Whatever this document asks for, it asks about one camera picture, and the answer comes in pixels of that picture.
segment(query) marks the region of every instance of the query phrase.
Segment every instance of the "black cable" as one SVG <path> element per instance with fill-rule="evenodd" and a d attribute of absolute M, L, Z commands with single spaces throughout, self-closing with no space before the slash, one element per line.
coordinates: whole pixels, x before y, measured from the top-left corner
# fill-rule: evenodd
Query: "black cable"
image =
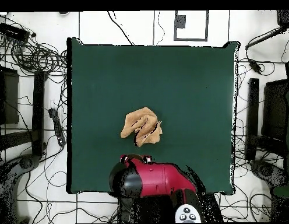
<path fill-rule="evenodd" d="M 160 23 L 159 23 L 159 16 L 160 16 L 160 12 L 161 12 L 161 11 L 159 11 L 159 14 L 158 14 L 158 19 L 157 19 L 157 23 L 158 23 L 159 27 L 161 27 L 161 25 L 160 25 Z M 164 38 L 164 35 L 165 35 L 165 31 L 164 31 L 163 27 L 161 27 L 161 29 L 162 29 L 162 31 L 163 31 L 163 36 L 162 36 L 162 39 L 161 39 L 161 40 L 159 40 L 159 41 L 157 42 L 157 44 L 156 44 L 156 45 L 158 45 L 158 44 L 159 44 L 159 42 L 163 41 L 163 38 Z"/>
<path fill-rule="evenodd" d="M 132 42 L 130 41 L 130 39 L 127 37 L 126 33 L 122 30 L 122 28 L 119 26 L 119 24 L 117 24 L 117 23 L 113 20 L 113 18 L 112 18 L 111 15 L 110 15 L 110 12 L 107 11 L 107 13 L 108 13 L 108 16 L 110 17 L 111 21 L 112 21 L 114 24 L 116 24 L 119 29 L 121 29 L 122 33 L 125 35 L 126 39 L 129 41 L 130 45 L 134 46 L 134 43 L 132 43 Z"/>
<path fill-rule="evenodd" d="M 289 39 L 288 39 L 287 44 L 286 44 L 286 46 L 284 47 L 284 51 L 283 51 L 283 53 L 282 53 L 282 55 L 281 55 L 281 58 L 280 58 L 280 61 L 281 61 L 281 62 L 283 62 L 282 58 L 283 58 L 283 55 L 286 53 L 286 49 L 287 49 L 288 43 L 289 43 Z"/>
<path fill-rule="evenodd" d="M 40 210 L 38 211 L 38 214 L 35 216 L 35 218 L 34 218 L 34 220 L 33 220 L 33 223 L 32 223 L 32 224 L 34 224 L 34 223 L 35 223 L 35 220 L 37 219 L 38 215 L 40 214 L 41 210 L 43 209 L 43 204 L 42 204 L 42 202 L 40 202 L 38 199 L 36 199 L 35 197 L 33 197 L 33 196 L 29 193 L 29 191 L 27 190 L 27 185 L 28 185 L 29 181 L 30 181 L 30 171 L 29 171 L 29 178 L 27 179 L 27 182 L 26 182 L 25 190 L 26 190 L 26 193 L 27 193 L 28 196 L 30 196 L 32 199 L 36 200 L 37 202 L 39 202 L 39 203 L 41 204 L 41 208 L 40 208 Z"/>

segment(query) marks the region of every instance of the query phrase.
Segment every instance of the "green mat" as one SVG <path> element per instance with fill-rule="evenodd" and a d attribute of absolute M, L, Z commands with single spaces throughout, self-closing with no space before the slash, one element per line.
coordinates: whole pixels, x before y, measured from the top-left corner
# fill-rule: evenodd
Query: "green mat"
<path fill-rule="evenodd" d="M 67 191 L 109 192 L 123 154 L 190 166 L 207 192 L 233 193 L 232 103 L 239 43 L 224 48 L 82 45 L 68 39 L 72 130 Z M 125 116 L 148 107 L 161 120 L 160 142 L 122 139 Z"/>

